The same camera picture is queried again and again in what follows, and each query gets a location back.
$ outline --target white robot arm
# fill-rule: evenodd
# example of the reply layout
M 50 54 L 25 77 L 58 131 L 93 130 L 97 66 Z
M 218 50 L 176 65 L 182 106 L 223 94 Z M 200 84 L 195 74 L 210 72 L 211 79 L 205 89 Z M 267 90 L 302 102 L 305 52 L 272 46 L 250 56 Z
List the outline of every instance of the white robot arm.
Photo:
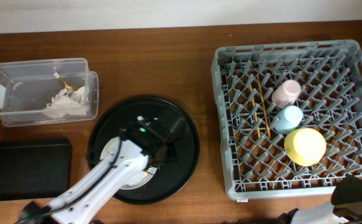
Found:
M 104 147 L 109 152 L 72 188 L 40 208 L 29 203 L 21 212 L 21 223 L 87 224 L 101 207 L 132 177 L 150 166 L 176 160 L 172 134 L 184 124 L 176 120 L 170 130 L 156 119 L 132 122 Z

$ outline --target wooden chopstick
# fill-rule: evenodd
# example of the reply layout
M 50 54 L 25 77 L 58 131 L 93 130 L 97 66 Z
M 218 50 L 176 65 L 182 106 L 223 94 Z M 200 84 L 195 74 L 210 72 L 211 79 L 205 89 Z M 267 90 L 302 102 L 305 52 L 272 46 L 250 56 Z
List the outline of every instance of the wooden chopstick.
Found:
M 269 126 L 268 126 L 267 111 L 266 111 L 266 106 L 265 106 L 265 103 L 264 103 L 264 97 L 262 96 L 260 78 L 258 77 L 258 74 L 257 74 L 256 78 L 257 78 L 257 81 L 258 81 L 258 88 L 259 88 L 259 90 L 260 90 L 260 97 L 261 97 L 262 109 L 264 110 L 264 118 L 265 118 L 265 120 L 266 120 L 266 128 L 267 128 L 268 138 L 271 139 L 271 132 L 269 132 Z
M 254 112 L 254 121 L 257 122 L 257 111 Z M 258 137 L 260 138 L 261 137 L 261 134 L 260 134 L 260 127 L 257 127 L 257 135 Z

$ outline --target black round plate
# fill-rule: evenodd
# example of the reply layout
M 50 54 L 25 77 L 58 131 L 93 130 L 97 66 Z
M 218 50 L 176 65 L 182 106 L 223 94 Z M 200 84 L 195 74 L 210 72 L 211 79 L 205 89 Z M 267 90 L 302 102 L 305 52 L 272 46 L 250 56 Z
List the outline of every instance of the black round plate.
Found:
M 163 110 L 187 120 L 181 140 L 175 142 L 177 162 L 160 166 L 153 178 L 133 190 L 119 190 L 113 197 L 131 204 L 149 204 L 177 193 L 191 178 L 199 159 L 199 137 L 188 114 L 175 104 L 156 96 L 139 96 L 123 101 L 109 109 L 97 122 L 88 143 L 87 159 L 90 169 L 100 160 L 106 143 L 118 136 L 120 127 L 142 116 L 158 117 Z

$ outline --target crumpled white paper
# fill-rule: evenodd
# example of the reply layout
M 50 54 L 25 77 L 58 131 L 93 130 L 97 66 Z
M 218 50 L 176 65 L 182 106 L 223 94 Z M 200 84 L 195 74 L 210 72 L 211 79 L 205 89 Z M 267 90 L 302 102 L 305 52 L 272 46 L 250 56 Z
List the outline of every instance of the crumpled white paper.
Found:
M 84 104 L 85 87 L 80 87 L 72 95 L 67 95 L 67 89 L 59 91 L 55 97 L 51 98 L 51 103 L 47 103 L 44 114 L 50 118 L 62 118 L 69 115 L 86 115 L 89 110 L 88 103 Z

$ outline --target gray dish rack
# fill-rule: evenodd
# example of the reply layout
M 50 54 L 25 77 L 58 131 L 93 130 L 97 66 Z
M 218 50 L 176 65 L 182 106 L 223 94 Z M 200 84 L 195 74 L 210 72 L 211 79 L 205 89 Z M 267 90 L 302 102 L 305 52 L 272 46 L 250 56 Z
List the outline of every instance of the gray dish rack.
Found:
M 331 194 L 347 174 L 362 179 L 362 88 L 354 84 L 362 77 L 362 51 L 356 41 L 221 47 L 211 74 L 230 199 Z M 299 128 L 314 128 L 327 141 L 324 157 L 314 166 L 292 162 L 283 148 L 285 135 L 273 128 L 280 109 L 270 95 L 287 79 L 302 86 L 294 103 L 304 113 Z

